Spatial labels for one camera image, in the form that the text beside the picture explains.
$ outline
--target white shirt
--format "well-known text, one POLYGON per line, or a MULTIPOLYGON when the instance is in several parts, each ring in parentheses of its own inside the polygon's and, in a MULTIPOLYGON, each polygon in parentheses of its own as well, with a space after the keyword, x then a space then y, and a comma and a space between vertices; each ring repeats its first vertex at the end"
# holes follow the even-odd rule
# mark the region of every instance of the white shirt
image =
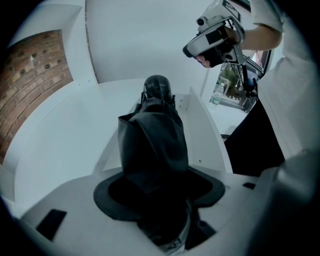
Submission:
POLYGON ((320 148, 316 63, 292 20, 269 0, 250 0, 254 24, 283 32, 283 58, 258 82, 258 97, 285 159, 320 148))

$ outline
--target person's hand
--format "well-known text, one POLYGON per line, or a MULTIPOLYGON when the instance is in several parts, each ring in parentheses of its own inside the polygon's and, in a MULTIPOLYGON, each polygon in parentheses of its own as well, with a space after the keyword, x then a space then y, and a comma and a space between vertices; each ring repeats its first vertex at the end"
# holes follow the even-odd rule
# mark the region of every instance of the person's hand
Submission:
MULTIPOLYGON (((228 35, 228 38, 231 41, 233 41, 235 43, 239 42, 239 35, 235 30, 233 30, 229 27, 226 27, 226 26, 224 27, 224 29, 225 29, 226 34, 228 35)), ((205 57, 203 57, 202 55, 198 55, 196 57, 196 60, 198 62, 200 62, 205 68, 207 68, 207 69, 210 68, 210 61, 205 59, 205 57)))

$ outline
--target shirt sleeve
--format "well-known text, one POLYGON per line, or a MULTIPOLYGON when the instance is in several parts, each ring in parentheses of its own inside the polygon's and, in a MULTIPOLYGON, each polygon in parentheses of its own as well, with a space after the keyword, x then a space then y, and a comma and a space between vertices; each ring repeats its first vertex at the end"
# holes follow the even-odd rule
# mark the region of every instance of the shirt sleeve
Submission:
POLYGON ((250 0, 253 24, 264 24, 279 32, 283 32, 281 13, 271 0, 250 0))

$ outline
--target black pants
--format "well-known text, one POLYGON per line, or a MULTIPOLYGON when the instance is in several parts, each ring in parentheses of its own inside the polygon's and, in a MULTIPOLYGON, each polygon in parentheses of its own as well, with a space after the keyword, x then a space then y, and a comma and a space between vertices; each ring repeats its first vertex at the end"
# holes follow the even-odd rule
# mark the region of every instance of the black pants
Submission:
POLYGON ((260 101, 224 142, 234 174, 260 176, 285 159, 260 101))

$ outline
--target water bottle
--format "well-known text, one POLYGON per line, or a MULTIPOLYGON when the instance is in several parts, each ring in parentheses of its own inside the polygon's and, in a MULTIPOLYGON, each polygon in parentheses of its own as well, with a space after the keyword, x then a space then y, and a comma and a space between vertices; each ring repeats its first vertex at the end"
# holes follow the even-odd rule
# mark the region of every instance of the water bottle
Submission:
POLYGON ((225 84, 222 82, 213 92, 213 95, 208 104, 209 112, 213 112, 216 106, 219 105, 222 95, 224 94, 224 86, 225 84))

